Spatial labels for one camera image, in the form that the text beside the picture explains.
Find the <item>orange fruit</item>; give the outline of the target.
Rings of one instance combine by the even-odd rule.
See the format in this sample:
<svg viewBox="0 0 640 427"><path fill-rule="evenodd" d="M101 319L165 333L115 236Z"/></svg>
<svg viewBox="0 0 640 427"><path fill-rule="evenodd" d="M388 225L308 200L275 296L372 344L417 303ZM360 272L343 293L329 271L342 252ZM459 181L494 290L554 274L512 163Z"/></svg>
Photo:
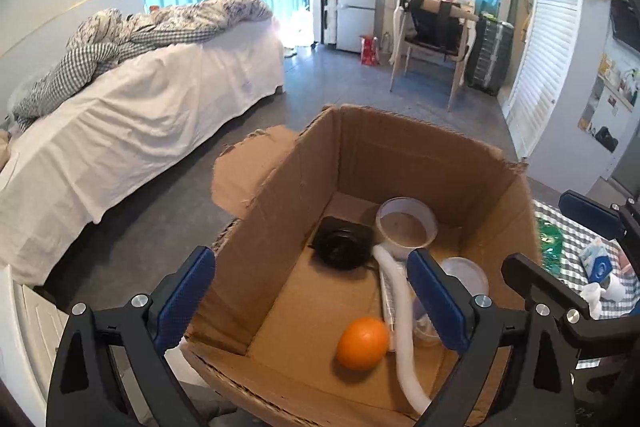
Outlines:
<svg viewBox="0 0 640 427"><path fill-rule="evenodd" d="M338 340L335 358L345 369L369 372L390 349L390 332L376 317L360 317L344 330Z"/></svg>

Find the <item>white foam tube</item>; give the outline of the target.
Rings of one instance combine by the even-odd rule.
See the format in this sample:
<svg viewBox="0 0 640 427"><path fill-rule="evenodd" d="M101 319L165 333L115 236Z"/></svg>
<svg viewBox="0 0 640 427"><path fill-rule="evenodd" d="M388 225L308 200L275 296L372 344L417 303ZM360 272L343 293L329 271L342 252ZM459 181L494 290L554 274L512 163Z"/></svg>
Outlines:
<svg viewBox="0 0 640 427"><path fill-rule="evenodd" d="M422 415L431 405L431 398L424 392L414 365L412 301L407 277L398 268L397 261L382 245L372 248L372 255L382 273L390 282L393 293L395 321L394 347L396 375L402 393L413 410Z"/></svg>

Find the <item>blue tissue pack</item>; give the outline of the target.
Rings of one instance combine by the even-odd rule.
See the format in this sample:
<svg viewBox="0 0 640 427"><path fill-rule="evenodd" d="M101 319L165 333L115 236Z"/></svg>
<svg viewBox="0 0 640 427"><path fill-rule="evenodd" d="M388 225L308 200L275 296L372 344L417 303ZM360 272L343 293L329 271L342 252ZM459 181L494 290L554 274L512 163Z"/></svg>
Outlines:
<svg viewBox="0 0 640 427"><path fill-rule="evenodd" d="M593 239L578 255L589 283L602 284L612 273L613 267L605 243Z"/></svg>

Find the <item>white glove hand toy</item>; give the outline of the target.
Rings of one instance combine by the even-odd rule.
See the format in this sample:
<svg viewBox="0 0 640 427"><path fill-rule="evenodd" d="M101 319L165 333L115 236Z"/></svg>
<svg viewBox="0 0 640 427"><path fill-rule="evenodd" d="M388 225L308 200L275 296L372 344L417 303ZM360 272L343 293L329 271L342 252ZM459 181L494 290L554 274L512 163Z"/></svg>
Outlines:
<svg viewBox="0 0 640 427"><path fill-rule="evenodd" d="M579 296L588 303L589 315L593 320L599 320L602 314L602 300L620 303L626 296L626 289L620 278L611 273L603 284L593 282L585 285Z"/></svg>

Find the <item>checkered tablecloth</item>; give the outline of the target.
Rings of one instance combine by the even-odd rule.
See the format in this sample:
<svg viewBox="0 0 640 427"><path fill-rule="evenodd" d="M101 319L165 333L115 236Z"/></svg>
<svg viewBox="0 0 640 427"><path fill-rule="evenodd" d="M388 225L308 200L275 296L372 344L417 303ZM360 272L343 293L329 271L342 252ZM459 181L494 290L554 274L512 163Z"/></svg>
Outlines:
<svg viewBox="0 0 640 427"><path fill-rule="evenodd" d="M538 200L534 215L542 266L587 299L593 319L613 320L634 312L639 279L619 243L602 239Z"/></svg>

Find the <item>green snack packet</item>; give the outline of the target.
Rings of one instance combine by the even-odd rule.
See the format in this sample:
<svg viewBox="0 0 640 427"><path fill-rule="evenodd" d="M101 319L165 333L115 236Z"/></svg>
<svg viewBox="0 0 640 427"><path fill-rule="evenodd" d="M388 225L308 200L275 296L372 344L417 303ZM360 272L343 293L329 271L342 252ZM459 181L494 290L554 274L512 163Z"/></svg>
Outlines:
<svg viewBox="0 0 640 427"><path fill-rule="evenodd" d="M561 275L563 235L553 223L537 219L542 266L557 279Z"/></svg>

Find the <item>clear plastic lid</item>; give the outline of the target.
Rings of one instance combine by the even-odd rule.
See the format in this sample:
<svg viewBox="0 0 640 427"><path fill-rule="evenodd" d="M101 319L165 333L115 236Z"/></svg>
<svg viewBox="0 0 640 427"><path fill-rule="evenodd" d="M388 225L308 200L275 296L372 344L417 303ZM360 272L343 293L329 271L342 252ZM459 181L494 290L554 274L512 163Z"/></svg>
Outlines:
<svg viewBox="0 0 640 427"><path fill-rule="evenodd" d="M463 257L449 257L440 262L440 267L450 277L457 277L472 297L489 295L488 278L475 262Z"/></svg>

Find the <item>white louvered wardrobe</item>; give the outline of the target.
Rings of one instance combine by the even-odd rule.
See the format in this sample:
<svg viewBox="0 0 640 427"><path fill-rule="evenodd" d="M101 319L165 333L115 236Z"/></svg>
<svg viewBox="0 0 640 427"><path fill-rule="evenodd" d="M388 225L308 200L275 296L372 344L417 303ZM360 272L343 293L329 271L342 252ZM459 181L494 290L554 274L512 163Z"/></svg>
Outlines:
<svg viewBox="0 0 640 427"><path fill-rule="evenodd" d="M534 0L521 62L503 106L528 175L558 192L581 190L590 178L587 138L578 122L603 43L588 31L607 15L600 0Z"/></svg>

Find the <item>clear plastic cup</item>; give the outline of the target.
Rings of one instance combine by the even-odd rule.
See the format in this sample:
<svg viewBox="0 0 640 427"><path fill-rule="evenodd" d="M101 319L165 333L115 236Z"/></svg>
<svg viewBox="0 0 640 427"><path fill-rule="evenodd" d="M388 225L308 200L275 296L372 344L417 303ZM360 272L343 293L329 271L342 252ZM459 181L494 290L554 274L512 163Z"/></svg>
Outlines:
<svg viewBox="0 0 640 427"><path fill-rule="evenodd" d="M406 260L411 251L430 246L438 233L432 210L411 197L394 197L383 202L374 224L376 243L397 260Z"/></svg>

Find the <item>brown cardboard box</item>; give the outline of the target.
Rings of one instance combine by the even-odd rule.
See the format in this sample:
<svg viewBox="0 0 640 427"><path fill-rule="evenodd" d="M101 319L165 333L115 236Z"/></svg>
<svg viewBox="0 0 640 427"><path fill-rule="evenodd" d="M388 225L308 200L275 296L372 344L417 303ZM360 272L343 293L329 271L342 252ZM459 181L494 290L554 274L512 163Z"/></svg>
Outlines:
<svg viewBox="0 0 640 427"><path fill-rule="evenodd" d="M384 317L382 280L405 280L411 241L478 265L495 305L523 301L504 259L540 258L525 166L427 122L329 106L302 132L256 131L215 161L212 197L232 216L216 275L182 353L210 387L271 426L410 426L398 381L434 397L457 362L439 343L386 353L368 371L337 361L363 317Z"/></svg>

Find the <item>black drawer tower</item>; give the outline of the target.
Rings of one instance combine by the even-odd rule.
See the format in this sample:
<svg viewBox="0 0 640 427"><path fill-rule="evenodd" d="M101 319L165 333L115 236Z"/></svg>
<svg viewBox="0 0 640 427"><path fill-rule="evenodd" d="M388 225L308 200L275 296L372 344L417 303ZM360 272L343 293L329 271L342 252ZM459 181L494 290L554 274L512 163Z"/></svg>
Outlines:
<svg viewBox="0 0 640 427"><path fill-rule="evenodd" d="M473 89L497 95L506 81L514 27L489 13L480 14L474 46L466 63L464 79Z"/></svg>

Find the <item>bed with white sheet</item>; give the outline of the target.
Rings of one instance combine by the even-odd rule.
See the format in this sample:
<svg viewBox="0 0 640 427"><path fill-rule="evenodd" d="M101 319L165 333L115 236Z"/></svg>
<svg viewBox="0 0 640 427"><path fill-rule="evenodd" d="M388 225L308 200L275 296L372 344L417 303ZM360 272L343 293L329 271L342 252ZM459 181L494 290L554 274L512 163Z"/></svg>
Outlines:
<svg viewBox="0 0 640 427"><path fill-rule="evenodd" d="M55 111L1 131L1 263L40 286L90 223L228 121L275 94L283 46L270 20L174 44L104 72Z"/></svg>

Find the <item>black round object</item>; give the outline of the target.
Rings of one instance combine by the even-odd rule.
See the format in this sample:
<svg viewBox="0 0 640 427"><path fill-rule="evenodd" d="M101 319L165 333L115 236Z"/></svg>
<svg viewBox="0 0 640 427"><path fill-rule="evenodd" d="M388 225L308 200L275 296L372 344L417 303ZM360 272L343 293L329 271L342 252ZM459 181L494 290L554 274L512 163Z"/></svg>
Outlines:
<svg viewBox="0 0 640 427"><path fill-rule="evenodd" d="M325 265L352 271L369 261L373 239L373 230L367 225L326 216L321 219L310 248Z"/></svg>

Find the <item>black backpack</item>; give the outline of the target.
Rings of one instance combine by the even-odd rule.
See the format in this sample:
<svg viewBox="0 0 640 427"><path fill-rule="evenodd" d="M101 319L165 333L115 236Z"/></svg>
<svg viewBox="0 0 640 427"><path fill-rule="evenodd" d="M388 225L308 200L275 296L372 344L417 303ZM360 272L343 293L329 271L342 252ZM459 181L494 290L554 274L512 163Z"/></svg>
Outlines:
<svg viewBox="0 0 640 427"><path fill-rule="evenodd" d="M425 0L409 0L405 8L411 16L413 31L405 34L405 42L454 55L460 50L462 23L452 15L452 3L441 1L435 12L424 8Z"/></svg>

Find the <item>wooden chair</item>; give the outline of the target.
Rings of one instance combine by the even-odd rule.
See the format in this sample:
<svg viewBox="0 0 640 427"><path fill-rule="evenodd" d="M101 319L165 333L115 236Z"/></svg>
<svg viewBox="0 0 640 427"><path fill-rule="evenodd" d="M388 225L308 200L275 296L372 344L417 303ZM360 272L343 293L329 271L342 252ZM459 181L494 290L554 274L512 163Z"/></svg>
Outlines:
<svg viewBox="0 0 640 427"><path fill-rule="evenodd" d="M414 51L439 56L454 64L447 104L448 112L462 87L468 54L480 18L446 0L398 0L394 11L394 48L390 56L390 90L402 72L407 74Z"/></svg>

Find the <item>red gift bag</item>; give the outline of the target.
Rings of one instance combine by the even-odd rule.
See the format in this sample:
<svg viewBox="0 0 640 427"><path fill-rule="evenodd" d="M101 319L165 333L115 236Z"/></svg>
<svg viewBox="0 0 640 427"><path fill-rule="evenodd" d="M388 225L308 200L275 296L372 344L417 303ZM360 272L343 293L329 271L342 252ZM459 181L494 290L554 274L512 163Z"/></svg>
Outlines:
<svg viewBox="0 0 640 427"><path fill-rule="evenodd" d="M374 35L360 37L360 64L366 66L378 66L378 38Z"/></svg>

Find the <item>patterned quilt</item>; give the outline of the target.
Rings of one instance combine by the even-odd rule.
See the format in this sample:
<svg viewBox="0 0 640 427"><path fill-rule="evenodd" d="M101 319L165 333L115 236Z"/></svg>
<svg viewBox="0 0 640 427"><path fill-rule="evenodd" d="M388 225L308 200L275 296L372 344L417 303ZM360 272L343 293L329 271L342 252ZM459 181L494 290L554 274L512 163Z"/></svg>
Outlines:
<svg viewBox="0 0 640 427"><path fill-rule="evenodd" d="M28 129L55 111L104 72L123 62L174 44L203 43L243 22L270 20L262 0L203 0L153 12L124 15L118 9L94 13L68 39L46 75L27 80L11 94L8 118Z"/></svg>

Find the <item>white mini fridge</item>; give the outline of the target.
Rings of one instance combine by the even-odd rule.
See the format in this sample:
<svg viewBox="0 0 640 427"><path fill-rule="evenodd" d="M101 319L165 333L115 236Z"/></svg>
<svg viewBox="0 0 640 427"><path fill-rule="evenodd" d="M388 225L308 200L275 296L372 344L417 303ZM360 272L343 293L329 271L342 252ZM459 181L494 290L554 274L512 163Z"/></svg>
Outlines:
<svg viewBox="0 0 640 427"><path fill-rule="evenodd" d="M337 0L336 48L360 53L361 38L382 38L384 0Z"/></svg>

